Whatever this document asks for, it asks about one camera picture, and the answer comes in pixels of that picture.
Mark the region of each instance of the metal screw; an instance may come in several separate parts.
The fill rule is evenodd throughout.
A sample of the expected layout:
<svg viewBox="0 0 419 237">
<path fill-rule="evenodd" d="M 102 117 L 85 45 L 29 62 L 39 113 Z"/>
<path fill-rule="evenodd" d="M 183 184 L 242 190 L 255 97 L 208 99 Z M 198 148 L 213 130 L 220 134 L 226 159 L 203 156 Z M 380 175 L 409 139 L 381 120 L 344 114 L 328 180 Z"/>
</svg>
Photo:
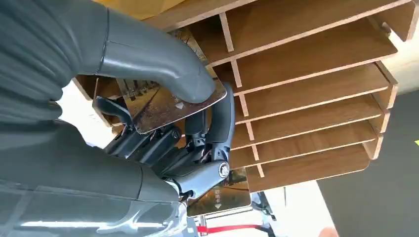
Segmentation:
<svg viewBox="0 0 419 237">
<path fill-rule="evenodd" d="M 172 134 L 172 136 L 173 136 L 174 139 L 177 139 L 179 137 L 179 134 L 177 134 L 177 132 L 174 131 L 173 134 Z"/>
<path fill-rule="evenodd" d="M 225 178 L 228 176 L 228 174 L 230 173 L 230 166 L 228 165 L 227 162 L 223 162 L 220 165 L 219 168 L 219 174 L 221 178 Z"/>
</svg>

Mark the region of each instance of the wooden shelf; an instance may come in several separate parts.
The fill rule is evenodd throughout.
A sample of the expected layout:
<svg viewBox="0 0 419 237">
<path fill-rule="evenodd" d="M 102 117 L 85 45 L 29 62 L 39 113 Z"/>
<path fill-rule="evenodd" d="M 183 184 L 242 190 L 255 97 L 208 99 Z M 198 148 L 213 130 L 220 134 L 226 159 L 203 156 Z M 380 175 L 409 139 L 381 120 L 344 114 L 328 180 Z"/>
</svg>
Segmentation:
<svg viewBox="0 0 419 237">
<path fill-rule="evenodd" d="M 362 19 L 238 60 L 243 86 L 234 92 L 249 93 L 312 78 L 396 52 L 388 38 Z"/>
<path fill-rule="evenodd" d="M 375 64 L 246 94 L 249 116 L 236 112 L 236 124 L 286 114 L 387 89 Z"/>
<path fill-rule="evenodd" d="M 264 176 L 256 166 L 246 168 L 250 192 L 282 187 L 363 170 L 370 164 L 364 147 L 354 145 L 298 158 L 262 164 Z"/>
<path fill-rule="evenodd" d="M 382 116 L 378 103 L 364 95 L 285 115 L 251 122 L 255 140 L 250 141 L 244 124 L 236 126 L 232 149 L 293 137 L 322 129 Z"/>
<path fill-rule="evenodd" d="M 320 130 L 257 146 L 258 158 L 251 156 L 251 148 L 231 151 L 232 169 L 268 163 L 282 159 L 295 158 L 308 154 L 370 142 L 377 138 L 368 121 Z"/>
<path fill-rule="evenodd" d="M 220 50 L 204 50 L 204 53 L 211 66 L 220 65 L 356 21 L 408 1 L 258 0 L 226 12 L 235 48 L 233 52 L 219 47 Z M 220 35 L 208 35 L 198 43 L 223 44 L 224 41 Z"/>
</svg>

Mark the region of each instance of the wooden rack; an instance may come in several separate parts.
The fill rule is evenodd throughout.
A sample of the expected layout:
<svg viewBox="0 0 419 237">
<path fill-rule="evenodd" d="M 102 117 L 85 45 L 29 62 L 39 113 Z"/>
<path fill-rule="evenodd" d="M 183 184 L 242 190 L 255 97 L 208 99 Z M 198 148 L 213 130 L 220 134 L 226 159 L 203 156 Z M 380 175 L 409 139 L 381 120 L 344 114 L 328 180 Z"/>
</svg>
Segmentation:
<svg viewBox="0 0 419 237">
<path fill-rule="evenodd" d="M 409 40 L 410 0 L 186 0 L 145 22 L 188 27 L 236 102 L 232 169 L 260 191 L 365 169 L 397 94 L 380 60 Z"/>
</svg>

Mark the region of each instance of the red strap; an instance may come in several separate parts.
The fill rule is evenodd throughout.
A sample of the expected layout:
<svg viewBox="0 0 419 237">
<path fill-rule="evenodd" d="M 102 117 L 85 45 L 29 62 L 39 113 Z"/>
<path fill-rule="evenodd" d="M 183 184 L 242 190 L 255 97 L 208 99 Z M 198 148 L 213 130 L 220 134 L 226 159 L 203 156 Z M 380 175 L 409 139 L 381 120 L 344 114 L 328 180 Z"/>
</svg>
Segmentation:
<svg viewBox="0 0 419 237">
<path fill-rule="evenodd" d="M 239 229 L 246 229 L 246 228 L 258 228 L 260 225 L 237 225 L 237 226 L 220 226 L 214 228 L 207 228 L 206 226 L 197 226 L 198 232 L 202 233 L 217 233 L 222 231 L 232 231 L 232 230 L 239 230 Z"/>
</svg>

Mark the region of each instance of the gray robot arm cover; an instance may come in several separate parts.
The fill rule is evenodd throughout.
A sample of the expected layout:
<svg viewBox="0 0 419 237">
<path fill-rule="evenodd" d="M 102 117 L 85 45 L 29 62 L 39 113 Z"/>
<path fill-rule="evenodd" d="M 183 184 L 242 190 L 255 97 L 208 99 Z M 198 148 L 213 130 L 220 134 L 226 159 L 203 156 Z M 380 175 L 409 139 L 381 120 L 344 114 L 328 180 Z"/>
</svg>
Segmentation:
<svg viewBox="0 0 419 237">
<path fill-rule="evenodd" d="M 0 179 L 126 198 L 158 188 L 155 198 L 176 200 L 148 168 L 87 146 L 56 120 L 55 101 L 71 78 L 91 74 L 147 78 L 202 102 L 214 84 L 193 51 L 89 0 L 2 0 L 0 22 Z"/>
</svg>

